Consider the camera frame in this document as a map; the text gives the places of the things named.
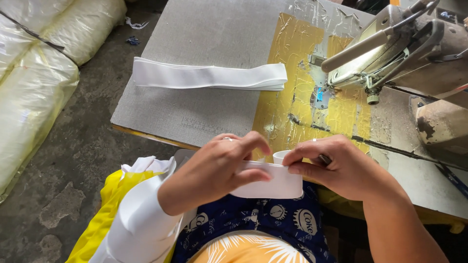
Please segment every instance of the sewing machine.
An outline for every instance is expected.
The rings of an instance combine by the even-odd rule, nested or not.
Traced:
[[[426,146],[468,156],[468,32],[430,16],[438,3],[383,9],[345,50],[321,63],[324,89],[358,82],[376,105],[383,86],[409,88],[421,95],[409,104]]]

